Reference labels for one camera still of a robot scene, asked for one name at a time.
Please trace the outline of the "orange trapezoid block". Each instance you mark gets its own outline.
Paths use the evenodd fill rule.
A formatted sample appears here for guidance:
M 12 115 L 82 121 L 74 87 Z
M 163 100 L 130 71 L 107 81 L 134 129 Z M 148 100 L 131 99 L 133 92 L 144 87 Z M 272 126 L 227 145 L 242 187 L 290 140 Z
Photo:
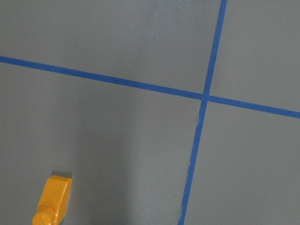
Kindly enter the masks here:
M 66 216 L 72 179 L 53 175 L 47 179 L 33 225 L 59 225 Z

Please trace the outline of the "blue tape grid lines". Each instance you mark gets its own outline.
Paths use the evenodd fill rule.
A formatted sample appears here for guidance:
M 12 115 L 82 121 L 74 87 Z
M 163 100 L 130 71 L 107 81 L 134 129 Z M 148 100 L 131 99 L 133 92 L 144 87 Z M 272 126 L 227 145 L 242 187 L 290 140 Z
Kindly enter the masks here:
M 0 222 L 297 225 L 297 0 L 3 0 Z

